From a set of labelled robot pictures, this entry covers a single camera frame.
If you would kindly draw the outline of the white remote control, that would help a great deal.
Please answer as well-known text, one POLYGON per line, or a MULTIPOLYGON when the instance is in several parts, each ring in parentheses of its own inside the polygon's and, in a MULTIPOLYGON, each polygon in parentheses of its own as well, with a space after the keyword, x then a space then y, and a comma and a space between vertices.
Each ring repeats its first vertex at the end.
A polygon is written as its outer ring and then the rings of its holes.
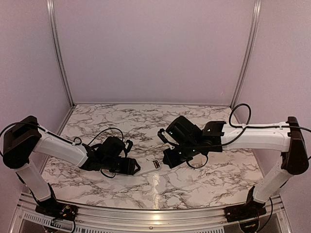
POLYGON ((140 165, 141 166, 141 170, 138 173, 136 173, 134 176, 140 176, 140 175, 144 175, 144 174, 148 174, 148 173, 151 173, 151 172, 155 172, 155 171, 161 170, 161 169, 158 169, 158 170, 155 169, 155 167, 153 165, 153 161, 154 160, 142 163, 140 165))

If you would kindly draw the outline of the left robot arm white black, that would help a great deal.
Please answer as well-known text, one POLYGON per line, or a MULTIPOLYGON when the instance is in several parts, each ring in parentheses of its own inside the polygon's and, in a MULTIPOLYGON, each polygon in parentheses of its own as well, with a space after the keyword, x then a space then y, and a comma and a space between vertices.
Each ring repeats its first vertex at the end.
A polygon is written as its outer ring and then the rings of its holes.
POLYGON ((85 144, 78 137, 73 141, 62 138, 38 124, 36 117, 28 116, 6 126, 3 138, 3 163, 14 170, 29 188, 38 206, 51 216, 61 212, 52 187, 42 178, 30 159, 33 152, 64 160, 82 170, 108 170, 114 174, 134 175, 140 171, 136 159, 129 158, 133 143, 115 136, 103 143, 85 144))

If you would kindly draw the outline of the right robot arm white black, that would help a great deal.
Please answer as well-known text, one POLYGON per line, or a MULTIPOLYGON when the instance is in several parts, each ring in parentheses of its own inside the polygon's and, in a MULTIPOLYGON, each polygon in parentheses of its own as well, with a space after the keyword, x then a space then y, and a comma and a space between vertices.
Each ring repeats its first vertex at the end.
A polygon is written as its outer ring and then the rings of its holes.
POLYGON ((279 151, 281 158, 249 191, 249 200, 241 206, 241 214, 252 217, 260 204, 264 204, 291 177, 308 170, 309 159, 302 130, 293 116, 285 122, 267 125, 210 121, 203 129, 179 116, 166 129, 160 129, 157 135, 170 146, 164 150, 162 160, 170 168, 188 162, 198 154, 207 156, 209 152, 235 149, 279 151))

